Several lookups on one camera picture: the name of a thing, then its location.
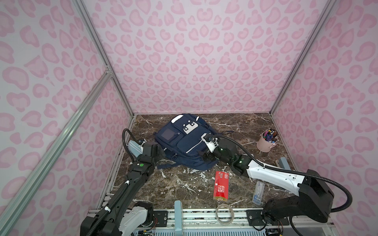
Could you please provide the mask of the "navy blue student backpack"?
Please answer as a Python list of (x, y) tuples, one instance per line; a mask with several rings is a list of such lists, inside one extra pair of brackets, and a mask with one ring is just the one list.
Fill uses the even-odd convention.
[(154, 133), (155, 141), (164, 150), (165, 157), (173, 163), (159, 165), (157, 168), (167, 169), (182, 165), (200, 171), (209, 170), (210, 168), (201, 168), (203, 158), (200, 152), (206, 148), (201, 136), (205, 133), (218, 134), (199, 116), (180, 114), (173, 118)]

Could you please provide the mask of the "red rectangular box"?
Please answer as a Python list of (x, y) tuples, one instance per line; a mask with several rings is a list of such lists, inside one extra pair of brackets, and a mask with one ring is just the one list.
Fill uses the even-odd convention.
[(216, 171), (213, 199), (227, 202), (229, 199), (229, 174)]

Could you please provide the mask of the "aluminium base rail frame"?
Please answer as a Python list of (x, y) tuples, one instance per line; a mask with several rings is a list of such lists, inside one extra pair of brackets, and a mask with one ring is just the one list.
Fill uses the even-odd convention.
[[(288, 218), (278, 223), (265, 224), (258, 219), (262, 208), (234, 208), (235, 219), (230, 225), (221, 225), (215, 218), (215, 208), (183, 209), (184, 236), (272, 236), (283, 229), (285, 236), (296, 236)], [(175, 236), (174, 209), (156, 209), (155, 236)]]

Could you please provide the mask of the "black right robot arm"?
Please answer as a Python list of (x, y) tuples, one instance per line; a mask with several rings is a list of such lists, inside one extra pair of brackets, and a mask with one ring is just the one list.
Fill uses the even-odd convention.
[(352, 194), (347, 188), (314, 170), (304, 173), (266, 164), (240, 143), (220, 134), (205, 133), (201, 138), (213, 156), (227, 164), (235, 175), (264, 181), (292, 193), (290, 197), (266, 202), (259, 217), (266, 224), (283, 218), (291, 222), (294, 216), (326, 223), (331, 213), (346, 210), (352, 204)]

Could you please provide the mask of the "teal ruler stand post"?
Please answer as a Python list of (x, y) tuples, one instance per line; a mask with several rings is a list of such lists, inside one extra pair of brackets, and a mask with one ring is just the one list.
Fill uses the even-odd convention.
[(183, 208), (180, 200), (174, 202), (174, 221), (175, 236), (183, 236)]

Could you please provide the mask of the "pink pen holder cup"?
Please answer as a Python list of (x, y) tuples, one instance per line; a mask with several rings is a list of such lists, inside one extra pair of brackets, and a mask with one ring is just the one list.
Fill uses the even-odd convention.
[(259, 141), (257, 142), (257, 148), (261, 152), (270, 152), (273, 147), (277, 145), (278, 133), (273, 129), (268, 129), (261, 133)]

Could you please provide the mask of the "light blue pencil pouch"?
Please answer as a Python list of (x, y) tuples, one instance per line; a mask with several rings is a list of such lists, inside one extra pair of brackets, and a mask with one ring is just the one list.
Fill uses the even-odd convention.
[(136, 142), (134, 140), (129, 140), (128, 142), (128, 148), (129, 148), (129, 151), (133, 154), (133, 156), (135, 157), (135, 159), (137, 159), (142, 153), (143, 153), (143, 145), (144, 145), (144, 141), (139, 141), (139, 142)]

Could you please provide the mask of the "clear tape roll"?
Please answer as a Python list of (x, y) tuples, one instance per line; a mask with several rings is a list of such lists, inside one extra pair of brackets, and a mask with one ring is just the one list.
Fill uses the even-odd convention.
[(230, 225), (235, 219), (235, 213), (230, 205), (220, 204), (215, 210), (215, 218), (221, 225)]

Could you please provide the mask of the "clear plastic pen case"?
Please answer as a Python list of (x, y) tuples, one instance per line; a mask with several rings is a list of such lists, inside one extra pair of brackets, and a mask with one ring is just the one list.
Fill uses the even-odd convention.
[(255, 192), (253, 195), (253, 203), (260, 206), (263, 201), (265, 184), (263, 182), (257, 181), (255, 186)]

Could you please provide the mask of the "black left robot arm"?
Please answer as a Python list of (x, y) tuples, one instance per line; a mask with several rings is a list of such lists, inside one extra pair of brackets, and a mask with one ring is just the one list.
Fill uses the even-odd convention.
[(152, 203), (139, 201), (131, 211), (129, 205), (149, 177), (154, 173), (157, 163), (165, 158), (162, 147), (156, 142), (142, 145), (142, 154), (134, 157), (130, 152), (125, 135), (132, 139), (133, 134), (127, 128), (122, 132), (122, 142), (132, 158), (132, 164), (125, 176), (125, 181), (109, 202), (94, 216), (87, 216), (80, 226), (81, 236), (132, 236), (139, 227), (153, 231), (158, 220), (154, 216)]

